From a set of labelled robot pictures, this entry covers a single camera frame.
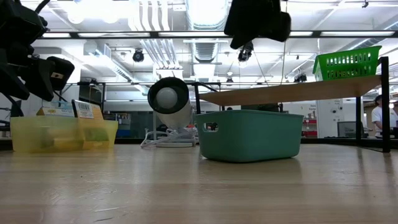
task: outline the wooden table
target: wooden table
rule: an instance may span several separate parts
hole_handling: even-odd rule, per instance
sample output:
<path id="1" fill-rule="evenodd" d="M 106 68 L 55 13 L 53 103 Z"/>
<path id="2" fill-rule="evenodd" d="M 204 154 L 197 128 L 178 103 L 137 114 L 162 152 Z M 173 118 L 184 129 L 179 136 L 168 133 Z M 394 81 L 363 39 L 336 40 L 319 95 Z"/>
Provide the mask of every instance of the wooden table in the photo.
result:
<path id="1" fill-rule="evenodd" d="M 0 222 L 398 223 L 398 153 L 302 145 L 228 164 L 199 148 L 0 152 Z"/>

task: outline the yellow translucent bin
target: yellow translucent bin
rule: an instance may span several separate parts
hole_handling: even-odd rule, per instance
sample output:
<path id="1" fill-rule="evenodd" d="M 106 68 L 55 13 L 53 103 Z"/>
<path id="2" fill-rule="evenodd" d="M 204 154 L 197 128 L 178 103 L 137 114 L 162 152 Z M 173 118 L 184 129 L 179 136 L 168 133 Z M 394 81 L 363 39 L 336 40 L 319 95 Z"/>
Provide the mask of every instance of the yellow translucent bin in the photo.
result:
<path id="1" fill-rule="evenodd" d="M 16 152 L 67 152 L 113 149 L 117 121 L 56 116 L 11 118 Z"/>

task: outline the green plastic basket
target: green plastic basket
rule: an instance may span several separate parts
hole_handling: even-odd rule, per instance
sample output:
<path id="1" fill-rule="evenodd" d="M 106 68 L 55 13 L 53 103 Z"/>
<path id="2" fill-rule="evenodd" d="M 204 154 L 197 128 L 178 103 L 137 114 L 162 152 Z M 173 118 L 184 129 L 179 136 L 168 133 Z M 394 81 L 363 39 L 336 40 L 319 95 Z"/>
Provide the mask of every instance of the green plastic basket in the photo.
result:
<path id="1" fill-rule="evenodd" d="M 217 161 L 254 162 L 299 153 L 303 116 L 229 110 L 195 116 L 201 154 Z M 208 124 L 216 123 L 216 130 Z"/>
<path id="2" fill-rule="evenodd" d="M 318 55 L 312 73 L 317 81 L 376 74 L 381 46 Z"/>

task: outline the plastic container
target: plastic container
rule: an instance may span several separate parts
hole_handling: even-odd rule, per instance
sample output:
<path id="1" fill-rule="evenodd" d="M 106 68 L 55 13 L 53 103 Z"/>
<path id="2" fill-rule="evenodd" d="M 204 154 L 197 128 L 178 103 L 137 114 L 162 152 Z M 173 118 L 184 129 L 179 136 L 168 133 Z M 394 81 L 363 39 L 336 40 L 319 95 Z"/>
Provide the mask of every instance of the plastic container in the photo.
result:
<path id="1" fill-rule="evenodd" d="M 199 114 L 196 121 L 200 151 L 208 159 L 254 162 L 294 157 L 300 150 L 301 115 L 230 110 Z"/>
<path id="2" fill-rule="evenodd" d="M 317 81 L 375 75 L 381 46 L 318 55 L 312 73 Z"/>
<path id="3" fill-rule="evenodd" d="M 113 149 L 117 121 L 58 116 L 11 118 L 16 152 L 65 152 Z"/>

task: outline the person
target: person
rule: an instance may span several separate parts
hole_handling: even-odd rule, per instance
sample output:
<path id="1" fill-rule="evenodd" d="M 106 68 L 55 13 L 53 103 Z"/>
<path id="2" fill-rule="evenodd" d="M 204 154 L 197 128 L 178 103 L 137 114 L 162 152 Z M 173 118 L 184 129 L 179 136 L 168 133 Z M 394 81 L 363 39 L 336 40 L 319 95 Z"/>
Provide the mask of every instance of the person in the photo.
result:
<path id="1" fill-rule="evenodd" d="M 376 129 L 376 138 L 382 138 L 382 129 L 383 129 L 383 119 L 382 119 L 382 109 L 381 105 L 383 104 L 381 100 L 381 95 L 378 95 L 375 99 L 374 102 L 376 104 L 376 107 L 372 110 L 372 123 L 375 125 Z M 394 128 L 397 126 L 397 120 L 398 116 L 397 113 L 390 109 L 390 128 Z"/>

